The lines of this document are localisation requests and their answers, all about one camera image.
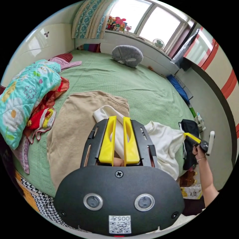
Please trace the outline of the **person's right hand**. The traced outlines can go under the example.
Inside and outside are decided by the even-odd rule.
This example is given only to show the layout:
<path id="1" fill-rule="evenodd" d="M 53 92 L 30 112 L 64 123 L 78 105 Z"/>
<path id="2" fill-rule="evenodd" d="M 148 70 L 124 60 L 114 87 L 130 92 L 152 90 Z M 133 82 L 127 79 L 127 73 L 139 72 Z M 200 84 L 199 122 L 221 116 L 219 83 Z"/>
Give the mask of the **person's right hand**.
<path id="1" fill-rule="evenodd" d="M 199 145 L 193 146 L 192 153 L 195 156 L 197 163 L 206 159 L 206 154 Z"/>

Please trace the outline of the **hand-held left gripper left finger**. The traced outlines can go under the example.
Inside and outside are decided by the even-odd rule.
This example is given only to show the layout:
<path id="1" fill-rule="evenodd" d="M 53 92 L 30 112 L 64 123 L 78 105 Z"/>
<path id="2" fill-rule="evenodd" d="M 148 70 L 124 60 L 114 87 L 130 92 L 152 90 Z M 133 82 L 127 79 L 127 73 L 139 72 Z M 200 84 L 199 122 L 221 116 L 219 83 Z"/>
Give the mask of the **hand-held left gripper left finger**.
<path id="1" fill-rule="evenodd" d="M 110 164 L 111 166 L 114 165 L 116 121 L 116 116 L 110 116 L 107 120 L 107 125 L 98 158 L 101 164 Z"/>

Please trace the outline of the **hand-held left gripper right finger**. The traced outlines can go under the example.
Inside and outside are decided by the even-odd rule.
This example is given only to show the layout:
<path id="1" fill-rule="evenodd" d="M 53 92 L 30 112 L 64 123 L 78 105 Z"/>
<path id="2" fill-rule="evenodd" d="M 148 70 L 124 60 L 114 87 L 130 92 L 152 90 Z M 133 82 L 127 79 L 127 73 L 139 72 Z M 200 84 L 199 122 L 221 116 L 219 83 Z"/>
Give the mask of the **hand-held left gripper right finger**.
<path id="1" fill-rule="evenodd" d="M 123 117 L 124 166 L 135 165 L 140 161 L 137 142 L 131 119 Z"/>

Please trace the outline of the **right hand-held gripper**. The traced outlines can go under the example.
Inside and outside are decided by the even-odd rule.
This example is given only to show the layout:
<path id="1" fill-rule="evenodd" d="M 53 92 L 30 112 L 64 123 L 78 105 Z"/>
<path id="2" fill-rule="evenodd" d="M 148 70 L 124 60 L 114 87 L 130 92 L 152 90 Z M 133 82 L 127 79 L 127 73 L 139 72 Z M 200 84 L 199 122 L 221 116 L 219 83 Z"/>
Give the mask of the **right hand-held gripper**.
<path id="1" fill-rule="evenodd" d="M 184 133 L 184 137 L 185 137 L 185 139 L 187 139 L 191 143 L 193 143 L 195 147 L 200 146 L 200 148 L 203 150 L 204 153 L 208 152 L 208 142 L 207 141 L 201 140 L 199 137 L 197 137 L 191 133 L 188 133 L 188 132 Z"/>

